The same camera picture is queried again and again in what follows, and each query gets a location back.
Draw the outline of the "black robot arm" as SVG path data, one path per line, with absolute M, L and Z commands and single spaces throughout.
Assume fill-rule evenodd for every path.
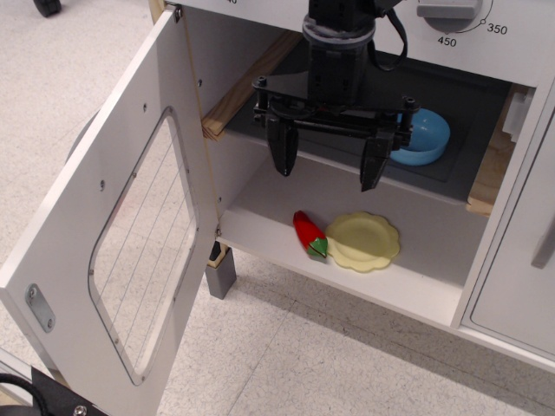
M 307 70 L 253 81 L 254 120 L 265 130 L 279 173 L 291 174 L 301 129 L 362 140 L 364 191 L 376 187 L 391 153 L 409 144 L 419 103 L 378 87 L 369 71 L 370 66 L 393 71 L 407 58 L 404 49 L 392 62 L 381 63 L 376 53 L 378 18 L 387 17 L 402 42 L 408 40 L 395 5 L 394 1 L 311 1 L 303 21 L 309 44 Z

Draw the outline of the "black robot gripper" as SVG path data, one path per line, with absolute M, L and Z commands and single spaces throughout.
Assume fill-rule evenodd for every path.
M 379 87 L 377 74 L 395 70 L 405 59 L 379 60 L 373 41 L 308 41 L 308 68 L 284 75 L 261 75 L 254 113 L 265 130 L 276 170 L 287 177 L 295 165 L 301 130 L 365 141 L 360 164 L 363 192 L 376 188 L 393 146 L 409 144 L 413 116 L 411 96 Z

